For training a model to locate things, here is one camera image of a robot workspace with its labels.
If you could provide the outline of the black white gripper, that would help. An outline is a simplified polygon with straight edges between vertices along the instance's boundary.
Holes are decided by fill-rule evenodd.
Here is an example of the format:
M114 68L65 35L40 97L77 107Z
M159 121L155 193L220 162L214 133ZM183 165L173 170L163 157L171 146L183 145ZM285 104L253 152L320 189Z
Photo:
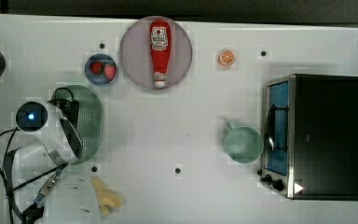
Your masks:
M69 101L66 99L51 99L48 101L50 104L57 106L65 117L69 119L72 125L77 128L78 114L80 103L77 100Z

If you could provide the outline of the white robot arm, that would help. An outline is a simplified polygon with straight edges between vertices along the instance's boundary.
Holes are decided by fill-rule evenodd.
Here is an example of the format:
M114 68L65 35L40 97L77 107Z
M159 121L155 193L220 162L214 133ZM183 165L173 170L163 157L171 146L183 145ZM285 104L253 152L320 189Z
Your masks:
M75 167L100 145L101 103L30 101L15 121L26 143L9 153L5 170L19 217L26 224L100 224L91 183Z

